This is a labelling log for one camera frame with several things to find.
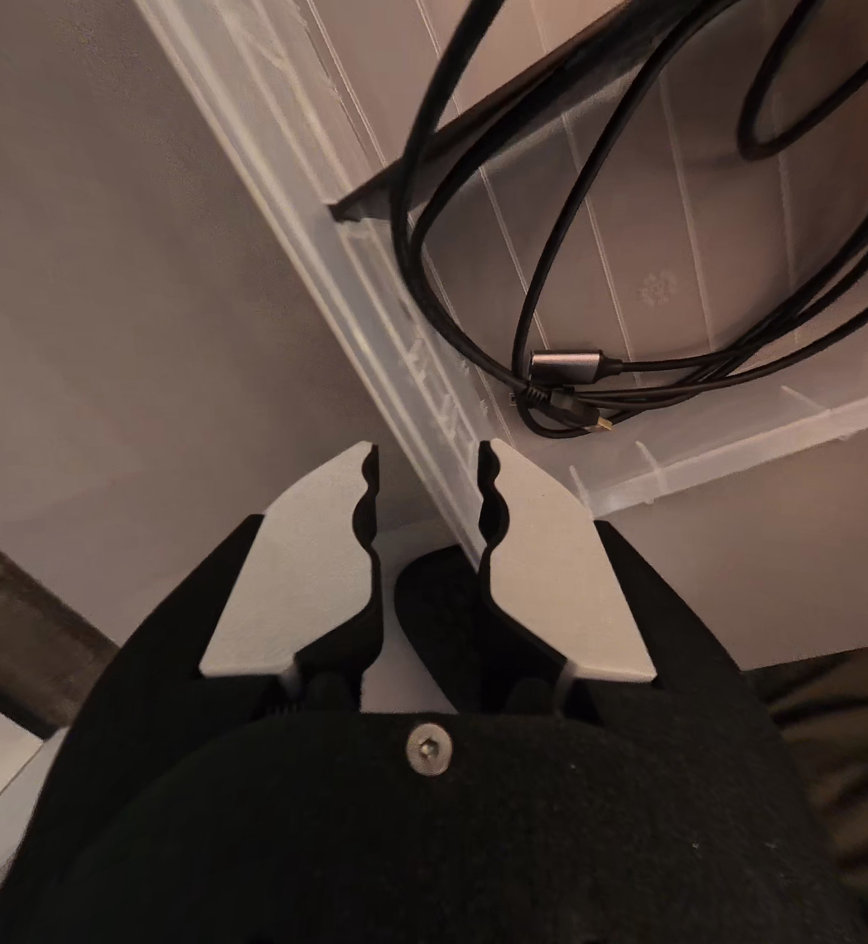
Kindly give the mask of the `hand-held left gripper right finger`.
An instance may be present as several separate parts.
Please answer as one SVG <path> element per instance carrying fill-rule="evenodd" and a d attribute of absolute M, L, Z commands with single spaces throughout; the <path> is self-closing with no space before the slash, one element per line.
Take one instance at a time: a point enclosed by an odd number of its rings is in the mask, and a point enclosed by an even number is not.
<path fill-rule="evenodd" d="M 649 684 L 657 670 L 591 512 L 501 439 L 481 442 L 487 609 L 550 659 L 552 681 Z"/>

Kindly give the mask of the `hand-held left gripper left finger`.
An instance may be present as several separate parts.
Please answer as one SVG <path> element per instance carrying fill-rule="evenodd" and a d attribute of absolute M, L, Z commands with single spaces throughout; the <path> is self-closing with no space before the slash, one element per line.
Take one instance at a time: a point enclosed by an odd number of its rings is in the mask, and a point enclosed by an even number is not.
<path fill-rule="evenodd" d="M 269 504 L 200 662 L 205 677 L 275 676 L 302 691 L 335 673 L 362 689 L 384 643 L 379 478 L 379 449 L 362 441 Z"/>

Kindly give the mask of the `clear plastic bin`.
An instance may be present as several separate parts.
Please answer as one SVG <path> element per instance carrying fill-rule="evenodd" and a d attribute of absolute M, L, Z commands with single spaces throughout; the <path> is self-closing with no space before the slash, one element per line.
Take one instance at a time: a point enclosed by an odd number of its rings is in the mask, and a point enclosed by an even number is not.
<path fill-rule="evenodd" d="M 473 553 L 506 440 L 598 516 L 868 429 L 868 2 L 136 2 L 339 346 Z M 644 411 L 554 441 L 399 271 L 390 189 L 434 78 L 407 228 L 506 377 L 630 371 Z"/>

